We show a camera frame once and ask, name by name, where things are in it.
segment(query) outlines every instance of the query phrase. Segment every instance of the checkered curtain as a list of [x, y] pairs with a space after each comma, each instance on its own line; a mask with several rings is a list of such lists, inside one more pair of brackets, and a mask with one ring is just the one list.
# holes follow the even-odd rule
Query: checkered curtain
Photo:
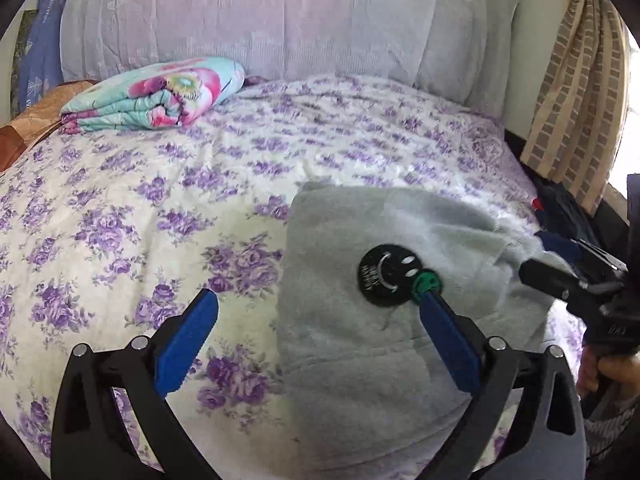
[[566, 12], [520, 160], [594, 214], [620, 145], [629, 82], [626, 26], [609, 0]]

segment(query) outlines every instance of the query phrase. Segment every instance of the blue gripper pad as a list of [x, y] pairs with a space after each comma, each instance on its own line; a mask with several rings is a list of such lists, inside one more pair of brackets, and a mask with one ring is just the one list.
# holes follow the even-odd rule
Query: blue gripper pad
[[162, 398], [180, 389], [193, 360], [218, 320], [218, 298], [215, 293], [203, 289], [194, 302], [182, 314], [180, 327], [156, 359], [154, 386]]
[[480, 358], [458, 329], [450, 307], [435, 294], [427, 292], [420, 298], [420, 322], [431, 337], [451, 378], [461, 392], [472, 396], [480, 392]]

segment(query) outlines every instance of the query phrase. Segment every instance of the wall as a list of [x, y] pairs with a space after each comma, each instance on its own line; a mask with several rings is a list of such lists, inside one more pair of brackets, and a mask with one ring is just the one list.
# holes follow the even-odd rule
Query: wall
[[513, 22], [503, 121], [526, 139], [564, 12], [562, 0], [520, 0]]
[[27, 9], [36, 9], [37, 7], [38, 0], [25, 0], [20, 11], [15, 15], [11, 25], [9, 25], [9, 28], [4, 33], [2, 40], [0, 40], [0, 125], [7, 123], [11, 119], [9, 101], [11, 68], [22, 12]]

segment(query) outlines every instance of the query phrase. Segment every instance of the lavender bed cover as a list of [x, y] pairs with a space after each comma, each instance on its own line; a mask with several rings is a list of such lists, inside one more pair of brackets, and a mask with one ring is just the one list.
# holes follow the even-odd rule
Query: lavender bed cover
[[[51, 136], [0, 176], [0, 410], [44, 471], [73, 346], [121, 348], [204, 286], [220, 318], [170, 406], [223, 478], [304, 478], [274, 329], [289, 203], [308, 180], [436, 190], [537, 230], [534, 187], [498, 124], [382, 79], [263, 84], [183, 129]], [[574, 370], [581, 336], [555, 304], [545, 339]]]

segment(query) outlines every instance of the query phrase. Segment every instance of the metal bolt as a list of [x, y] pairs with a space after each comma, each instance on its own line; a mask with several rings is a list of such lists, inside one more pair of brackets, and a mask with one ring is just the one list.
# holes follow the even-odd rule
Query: metal bolt
[[507, 348], [507, 343], [501, 337], [492, 337], [489, 339], [489, 346], [494, 350], [505, 350]]
[[146, 345], [148, 344], [148, 337], [139, 335], [138, 337], [133, 338], [133, 341], [131, 342], [131, 348], [133, 348], [134, 350], [142, 350], [143, 348], [146, 348]]
[[558, 345], [551, 345], [549, 347], [549, 353], [556, 359], [564, 357], [564, 351]]
[[89, 349], [87, 345], [84, 343], [80, 343], [79, 345], [74, 346], [73, 353], [76, 357], [82, 357], [86, 354], [86, 351]]

